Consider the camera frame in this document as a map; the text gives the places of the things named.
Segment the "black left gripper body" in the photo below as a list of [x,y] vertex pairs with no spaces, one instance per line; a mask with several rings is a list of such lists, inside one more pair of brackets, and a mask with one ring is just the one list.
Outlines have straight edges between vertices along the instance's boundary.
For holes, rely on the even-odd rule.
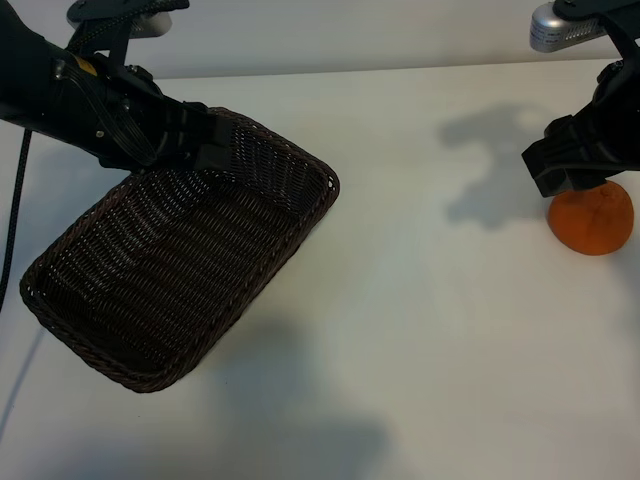
[[153,86],[140,90],[92,74],[51,47],[49,136],[96,156],[106,168],[137,171],[208,168],[208,112]]

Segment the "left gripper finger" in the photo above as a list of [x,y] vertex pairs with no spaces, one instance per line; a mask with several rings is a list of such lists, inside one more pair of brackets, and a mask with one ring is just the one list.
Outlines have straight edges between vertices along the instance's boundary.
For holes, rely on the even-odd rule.
[[228,148],[214,144],[203,144],[200,146],[193,165],[196,171],[228,170]]
[[207,112],[200,137],[202,143],[228,147],[231,142],[231,120],[223,115]]

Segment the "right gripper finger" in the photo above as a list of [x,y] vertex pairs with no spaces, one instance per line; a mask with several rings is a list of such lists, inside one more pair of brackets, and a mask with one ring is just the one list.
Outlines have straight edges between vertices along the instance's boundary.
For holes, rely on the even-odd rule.
[[604,185],[610,177],[621,173],[620,169],[574,168],[568,170],[573,191],[586,191]]
[[522,159],[543,198],[570,191],[568,170],[585,165],[578,142],[555,137],[534,142],[522,153]]

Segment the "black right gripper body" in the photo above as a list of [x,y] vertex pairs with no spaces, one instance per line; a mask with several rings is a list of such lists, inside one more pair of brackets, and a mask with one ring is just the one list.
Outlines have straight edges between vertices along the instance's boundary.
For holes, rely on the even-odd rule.
[[639,169],[639,64],[618,60],[597,76],[591,101],[574,115],[553,120],[544,131],[546,140],[559,141],[566,161],[576,149],[587,150],[576,161],[594,171]]

